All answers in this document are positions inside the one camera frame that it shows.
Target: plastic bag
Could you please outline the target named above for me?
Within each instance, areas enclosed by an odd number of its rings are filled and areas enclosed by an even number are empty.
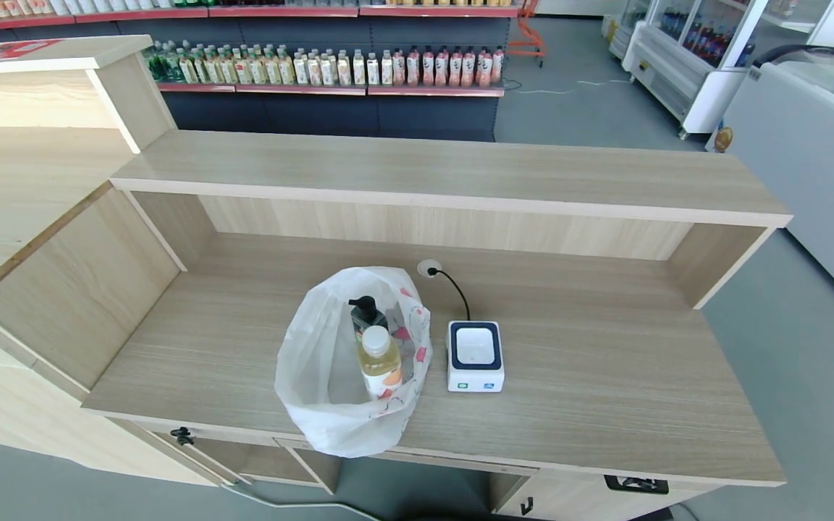
[[[374,297],[401,353],[403,385],[371,400],[362,379],[348,304]],[[347,458],[397,445],[417,405],[433,347],[430,312],[406,271],[348,268],[304,297],[285,333],[275,367],[275,392],[311,446]]]

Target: sticker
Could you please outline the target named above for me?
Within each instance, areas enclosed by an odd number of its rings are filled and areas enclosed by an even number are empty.
[[[16,59],[17,57],[25,56],[43,47],[52,46],[54,43],[62,42],[63,39],[56,40],[29,40],[27,42],[12,42],[3,43],[0,45],[0,59]]]

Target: black cable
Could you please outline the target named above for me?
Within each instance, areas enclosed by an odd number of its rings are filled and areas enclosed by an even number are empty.
[[[437,268],[430,268],[427,271],[427,274],[430,276],[437,276],[437,274],[444,274],[447,279],[449,279],[454,287],[456,287],[456,291],[459,292],[459,296],[463,298],[463,304],[466,304],[466,320],[472,320],[472,311],[469,310],[469,301],[466,300],[466,294],[463,293],[463,288],[459,287],[459,284],[456,284],[456,281],[452,280],[450,274],[447,274],[446,271],[437,270]]]

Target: bottle cap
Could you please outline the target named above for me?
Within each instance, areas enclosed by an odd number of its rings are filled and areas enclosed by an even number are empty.
[[[372,326],[362,332],[362,350],[368,356],[378,358],[391,347],[391,334],[381,326]]]

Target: gray floor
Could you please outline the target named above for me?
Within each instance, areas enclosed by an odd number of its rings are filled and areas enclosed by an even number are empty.
[[[609,58],[590,20],[535,20],[552,55],[543,70],[513,59],[497,123],[499,141],[698,151]],[[522,93],[533,90],[563,92]],[[775,234],[704,309],[742,383],[788,484],[721,488],[688,502],[701,521],[834,520],[834,283],[787,234]],[[278,501],[318,501],[310,488],[258,484]],[[418,514],[483,517],[480,473],[357,459],[337,498],[384,519]],[[271,511],[214,488],[96,472],[62,459],[0,447],[0,521],[337,519],[347,512]],[[675,508],[679,521],[691,519]]]

